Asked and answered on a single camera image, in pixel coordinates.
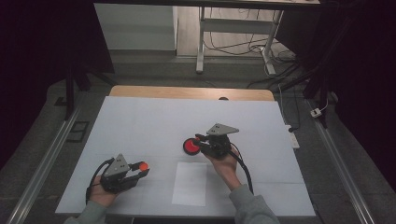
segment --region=table leg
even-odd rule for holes
[[[270,34],[268,35],[268,39],[267,42],[265,44],[265,48],[262,48],[262,57],[264,58],[264,62],[265,62],[265,67],[267,68],[268,74],[269,75],[275,75],[276,71],[274,69],[274,66],[271,62],[271,57],[270,57],[270,49],[272,46],[272,43],[274,41],[275,38],[275,34],[277,31],[277,27],[279,25],[280,22],[280,17],[282,16],[283,11],[275,11],[275,17],[273,20],[273,26],[271,27],[271,31]]]
[[[202,74],[204,72],[204,27],[205,27],[205,8],[201,7],[201,16],[199,21],[197,67],[196,67],[197,74]]]

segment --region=metal rod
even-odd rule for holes
[[[205,8],[201,7],[201,16],[199,21],[199,42],[196,73],[202,74],[204,72],[204,30],[205,30]]]
[[[309,107],[309,110],[313,108],[309,104],[308,101],[305,101]],[[341,182],[344,185],[346,193],[349,195],[353,206],[355,207],[356,214],[358,215],[359,219],[361,220],[362,224],[375,224],[373,216],[369,210],[369,207],[364,201],[363,197],[361,196],[361,191],[359,190],[358,186],[356,186],[355,181],[352,178],[352,175],[347,169],[347,166],[338,151],[337,146],[335,145],[334,141],[332,140],[332,136],[327,129],[324,129],[318,119],[315,119],[315,125],[318,129],[318,133],[327,148],[330,158],[332,159],[332,163],[337,171],[338,175],[340,176]]]
[[[62,149],[64,141],[78,116],[87,94],[87,92],[79,93],[76,109],[71,114],[69,120],[65,120],[60,130],[57,132],[55,138],[49,146],[49,149],[47,150],[46,154],[35,170],[35,173],[30,179],[29,184],[20,197],[20,200],[12,211],[11,216],[8,218],[7,224],[22,224],[26,219],[30,209],[33,206],[33,203],[35,202],[35,198],[41,190],[41,187],[43,186],[53,163]]]

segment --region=hand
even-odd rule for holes
[[[111,204],[113,204],[118,194],[105,191],[100,184],[100,178],[101,176],[98,175],[93,181],[90,201],[99,203],[104,207],[109,207]]]
[[[235,153],[235,155],[239,156],[239,153],[235,150],[235,148],[232,148],[232,151]],[[227,156],[222,160],[217,160],[207,155],[205,156],[212,162],[216,172],[219,176],[221,176],[230,190],[241,186],[241,182],[236,176],[236,160],[230,154],[227,154]]]

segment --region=floor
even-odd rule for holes
[[[247,12],[236,10],[234,15],[245,18]],[[228,16],[224,9],[213,9],[212,15],[222,17]],[[252,10],[249,17],[254,18]],[[192,31],[187,28],[193,25],[180,24],[179,36],[191,35]],[[225,46],[245,42],[250,35],[239,35],[235,39],[225,35],[213,35],[215,45]],[[205,42],[210,43],[210,36],[205,37]],[[152,86],[186,86],[186,87],[210,87],[210,88],[236,88],[246,89],[269,89],[277,88],[277,83],[267,81],[254,85],[252,81],[267,80],[268,77],[263,71],[263,62],[256,53],[250,53],[247,57],[234,57],[222,54],[216,50],[206,50],[205,72],[197,76],[195,74],[194,46],[197,40],[184,43],[178,42],[180,46],[177,51],[178,56],[170,55],[125,55],[112,54],[116,74],[107,74],[108,77],[122,85],[152,85]],[[232,48],[229,50],[247,50],[247,46]],[[278,52],[284,50],[279,44]],[[287,63],[276,63],[276,71],[283,71],[289,66]],[[301,71],[291,74],[281,81],[293,80],[301,74]],[[79,155],[84,148],[89,137],[97,113],[101,104],[111,90],[102,79],[89,75],[92,87],[87,94],[84,104],[81,106],[77,122],[86,124],[86,132],[70,133],[62,146],[62,150],[57,160],[52,166],[49,175],[43,183],[42,189],[32,204],[30,212],[27,214],[24,223],[62,223],[66,217],[54,214],[57,204],[63,195],[70,175],[78,161]],[[334,169],[334,164],[329,158],[329,151],[323,144],[315,121],[309,115],[309,104],[315,105],[317,102],[306,101],[302,97],[301,90],[305,83],[294,88],[275,94],[279,106],[284,111],[285,121],[292,127],[298,128],[295,131],[300,148],[295,151],[296,158],[302,170],[311,201],[317,210],[316,217],[282,217],[281,223],[361,223],[356,215],[355,208],[344,189],[339,175]],[[35,173],[37,165],[50,147],[55,134],[64,122],[65,109],[62,104],[56,102],[64,97],[64,82],[52,85],[48,91],[46,104],[32,126],[30,132],[26,134],[14,156],[8,164],[0,171],[0,223],[6,223],[13,211],[25,187]],[[387,181],[380,174],[375,164],[361,147],[359,142],[353,137],[348,129],[340,122],[334,112],[336,100],[331,98],[327,108],[327,124],[329,132],[338,147],[340,154],[344,158],[347,168],[356,185],[358,186],[363,199],[367,202],[373,214],[375,223],[392,224],[396,223],[396,195]],[[130,217],[107,218],[108,223],[131,223]],[[231,219],[144,219],[135,218],[134,223],[232,223]]]

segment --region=white table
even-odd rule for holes
[[[229,190],[210,161],[202,154],[188,156],[182,149],[187,138],[205,134],[216,122],[240,130],[229,134],[230,140],[241,150],[255,194],[263,195],[277,216],[315,215],[277,102],[114,96],[103,103],[56,213],[80,213],[94,171],[122,153],[129,163],[147,162],[150,171],[135,188],[117,198],[109,214],[233,217]],[[180,162],[207,164],[205,206],[172,203]],[[240,167],[237,173],[247,183]]]

